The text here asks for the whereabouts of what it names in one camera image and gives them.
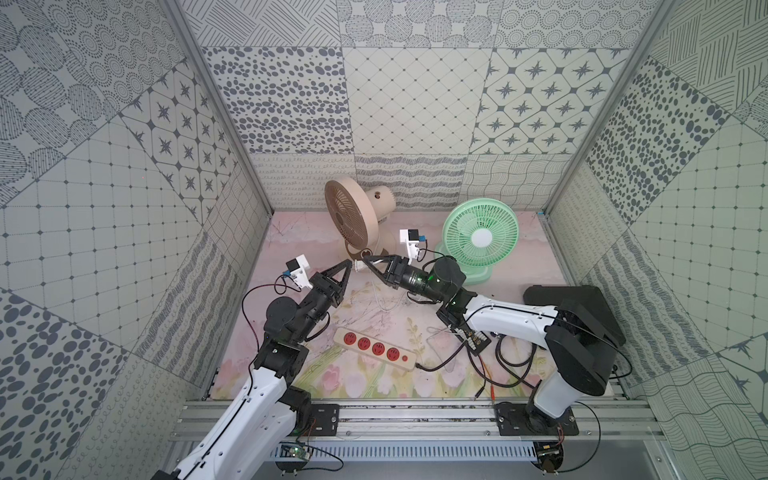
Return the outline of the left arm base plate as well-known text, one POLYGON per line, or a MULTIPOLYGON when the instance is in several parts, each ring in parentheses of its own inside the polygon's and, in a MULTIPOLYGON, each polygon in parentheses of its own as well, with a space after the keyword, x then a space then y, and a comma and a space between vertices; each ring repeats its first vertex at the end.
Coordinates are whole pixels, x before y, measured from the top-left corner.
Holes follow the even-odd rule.
POLYGON ((335 436, 338 431, 340 410, 339 404, 328 403, 313 403, 310 406, 301 407, 291 436, 335 436))

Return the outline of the white red power strip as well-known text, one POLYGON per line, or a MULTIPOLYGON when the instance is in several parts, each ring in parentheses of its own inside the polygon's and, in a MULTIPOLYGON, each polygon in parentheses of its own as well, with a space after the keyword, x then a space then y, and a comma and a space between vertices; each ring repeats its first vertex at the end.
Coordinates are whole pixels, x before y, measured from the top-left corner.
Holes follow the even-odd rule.
POLYGON ((411 350, 348 328, 338 328, 333 341, 347 350, 406 371, 414 370, 418 360, 418 355, 411 350))

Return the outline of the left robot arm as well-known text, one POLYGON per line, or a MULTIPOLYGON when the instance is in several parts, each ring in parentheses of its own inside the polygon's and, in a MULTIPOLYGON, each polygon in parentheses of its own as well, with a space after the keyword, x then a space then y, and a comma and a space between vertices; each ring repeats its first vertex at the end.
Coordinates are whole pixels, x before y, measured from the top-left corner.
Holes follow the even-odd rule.
POLYGON ((190 454, 172 471, 156 471, 155 479, 253 479, 286 437, 311 426, 311 395, 293 382, 308 356, 306 343, 342 303, 352 270, 344 260, 303 281, 309 292, 302 301, 271 301, 248 381, 190 454))

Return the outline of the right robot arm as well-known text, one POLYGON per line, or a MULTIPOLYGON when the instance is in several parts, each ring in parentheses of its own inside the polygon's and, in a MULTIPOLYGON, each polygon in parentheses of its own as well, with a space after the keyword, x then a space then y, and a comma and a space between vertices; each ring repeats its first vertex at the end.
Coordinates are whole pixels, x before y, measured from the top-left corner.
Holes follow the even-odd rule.
POLYGON ((526 408, 529 419, 556 420, 582 396, 603 395, 626 342, 595 287, 533 286, 521 305, 466 289, 465 274, 448 256, 429 271, 399 255, 367 256, 362 262, 390 287, 435 303, 438 318, 474 355, 489 345, 490 333, 548 351, 555 370, 534 388, 526 408))

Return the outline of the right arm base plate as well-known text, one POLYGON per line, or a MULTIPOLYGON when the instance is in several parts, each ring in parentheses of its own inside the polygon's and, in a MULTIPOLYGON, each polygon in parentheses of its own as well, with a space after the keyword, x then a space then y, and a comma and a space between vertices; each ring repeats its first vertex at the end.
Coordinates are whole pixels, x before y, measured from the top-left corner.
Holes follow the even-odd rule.
POLYGON ((512 402, 497 403, 493 411, 501 436, 577 436, 579 434, 571 407, 557 418, 547 416, 532 405, 512 402))

